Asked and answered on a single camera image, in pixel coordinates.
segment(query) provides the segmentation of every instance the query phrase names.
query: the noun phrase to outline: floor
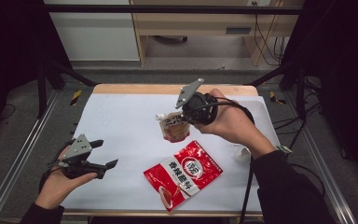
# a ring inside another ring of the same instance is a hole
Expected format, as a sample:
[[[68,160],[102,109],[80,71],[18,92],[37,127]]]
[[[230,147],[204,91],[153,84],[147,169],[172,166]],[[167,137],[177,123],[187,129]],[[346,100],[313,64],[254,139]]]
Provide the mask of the floor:
[[[95,64],[78,63],[76,69],[97,82],[186,84],[203,77],[206,83],[244,84],[276,67],[265,62],[253,66],[243,41],[235,36],[189,36],[187,42],[157,36],[150,39],[149,45],[144,66],[118,62],[115,69],[109,65],[96,70]],[[270,55],[266,54],[266,58],[268,63],[276,63]],[[0,223],[14,223],[22,216],[37,195],[35,186],[38,184],[39,174],[44,170],[43,161],[55,154],[51,148],[71,138],[71,133],[76,129],[74,124],[81,117],[81,108],[87,102],[92,89],[69,77],[64,79],[68,84],[59,92],[57,104],[50,112],[48,122],[42,127],[43,132],[36,133],[36,140],[31,146],[25,146],[24,143],[38,122],[36,83],[30,82],[13,90],[7,98],[7,108],[0,120],[0,186],[11,177],[17,181],[9,187],[8,194],[1,198],[6,203],[0,205]],[[257,88],[259,94],[265,98],[275,127],[279,126],[280,120],[296,116],[292,108],[294,90],[280,91],[277,86],[279,81],[280,77],[275,77]],[[75,107],[68,106],[78,88],[83,88],[83,97],[79,98]],[[284,100],[287,104],[271,101],[272,91],[277,100]],[[48,91],[51,97],[55,94],[56,91]],[[315,92],[307,91],[306,95],[307,107],[318,103]],[[281,144],[291,145],[299,126],[299,122],[294,122],[287,129],[277,130]],[[34,151],[26,154],[27,160],[20,172],[13,175],[15,173],[12,173],[11,166],[24,148],[33,148]],[[291,156],[292,162],[307,165],[317,174],[321,172],[321,166],[323,171],[327,168],[327,175],[322,176],[327,179],[325,185],[330,187],[327,188],[326,203],[337,223],[358,223],[358,166],[355,161],[341,158],[339,143],[324,116],[318,113],[318,108],[309,113],[306,127],[301,131],[293,149],[296,151]],[[318,157],[323,159],[322,165],[316,164]],[[68,217],[65,221],[86,223],[84,218],[78,217]]]

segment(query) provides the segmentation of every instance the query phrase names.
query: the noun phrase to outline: cabinet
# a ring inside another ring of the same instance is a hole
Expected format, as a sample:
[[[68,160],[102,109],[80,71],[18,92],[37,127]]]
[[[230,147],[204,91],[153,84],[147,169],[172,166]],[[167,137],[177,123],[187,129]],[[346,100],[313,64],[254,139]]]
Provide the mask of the cabinet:
[[[246,7],[251,0],[131,0],[132,5],[173,5],[173,6],[229,6]],[[270,7],[301,7],[303,0],[270,0]],[[147,39],[150,35],[240,35],[254,65],[258,65],[261,52],[272,36],[290,36],[296,24],[293,15],[256,15],[240,14],[171,14],[171,13],[134,13],[134,28],[141,63],[145,63]]]

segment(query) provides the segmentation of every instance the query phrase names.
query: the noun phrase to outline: red snack bag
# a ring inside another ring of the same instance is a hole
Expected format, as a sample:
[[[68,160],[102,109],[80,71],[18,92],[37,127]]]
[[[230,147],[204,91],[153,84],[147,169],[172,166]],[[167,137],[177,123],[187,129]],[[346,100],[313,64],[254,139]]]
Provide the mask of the red snack bag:
[[[192,141],[172,157],[144,171],[168,211],[192,197],[215,180],[223,170]]]

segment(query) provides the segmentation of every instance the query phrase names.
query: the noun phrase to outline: human hand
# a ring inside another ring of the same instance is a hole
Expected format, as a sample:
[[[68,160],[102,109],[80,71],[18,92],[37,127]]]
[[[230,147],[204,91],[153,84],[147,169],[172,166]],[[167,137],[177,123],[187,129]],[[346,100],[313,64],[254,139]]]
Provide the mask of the human hand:
[[[211,90],[210,94],[217,98],[226,98],[218,89]],[[194,126],[201,133],[212,133],[223,137],[232,143],[242,144],[251,150],[254,159],[270,153],[274,146],[250,121],[246,114],[233,105],[220,105],[214,122],[209,125],[196,123]]]
[[[69,146],[62,151],[59,160],[68,148]],[[36,205],[46,209],[57,208],[72,190],[97,177],[96,173],[89,173],[75,179],[69,179],[63,174],[62,169],[59,167],[53,167],[51,171],[51,174],[48,176],[48,179],[35,201]]]

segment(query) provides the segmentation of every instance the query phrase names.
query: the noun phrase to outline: gray floor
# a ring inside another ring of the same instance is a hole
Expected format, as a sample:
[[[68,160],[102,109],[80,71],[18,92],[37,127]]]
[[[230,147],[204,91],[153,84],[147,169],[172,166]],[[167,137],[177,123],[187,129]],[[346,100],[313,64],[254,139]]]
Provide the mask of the gray floor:
[[[78,71],[86,77],[104,83],[186,84],[195,78],[203,77],[207,83],[242,84],[263,76],[274,67],[265,63],[257,67],[252,66],[240,37],[202,36],[190,36],[185,43],[171,39],[152,38],[145,66],[133,63],[117,64],[118,69],[115,70],[111,67],[95,70],[95,67],[85,67],[81,64],[78,68],[82,70]],[[44,172],[45,162],[53,157],[58,147],[72,138],[72,131],[76,129],[75,124],[80,119],[82,108],[92,88],[79,84],[69,77],[65,77],[65,80],[67,85],[63,91],[59,91],[57,104],[43,132],[38,136],[33,152],[24,164],[16,184],[7,196],[7,202],[0,212],[0,220],[19,218],[24,214],[37,195],[38,181]],[[291,91],[281,92],[278,89],[276,84],[279,80],[280,78],[276,77],[258,87],[259,94],[265,98],[272,121],[290,119],[295,116],[289,104],[281,105],[269,99],[269,93],[274,91],[278,99],[288,102],[293,100],[294,95]],[[82,95],[76,106],[70,106],[69,102],[75,90],[78,89],[83,90]],[[33,81],[13,90],[7,98],[9,105],[2,113],[3,119],[0,121],[0,186],[36,122],[36,90],[36,82]],[[318,103],[315,95],[310,95],[308,101],[307,107]],[[298,128],[299,123],[294,122],[291,126],[277,130],[281,144],[289,146],[295,136],[290,132]],[[339,144],[324,116],[318,111],[308,115],[306,129],[302,131],[292,147],[294,153],[289,161],[318,172],[310,155],[309,138],[306,132],[310,132],[355,221],[340,220],[334,196],[326,195],[325,199],[332,215],[337,223],[358,223],[358,166],[355,161],[341,158]],[[311,175],[310,178],[316,186],[320,187],[320,183],[315,178]],[[84,217],[66,217],[65,219],[85,220]]]

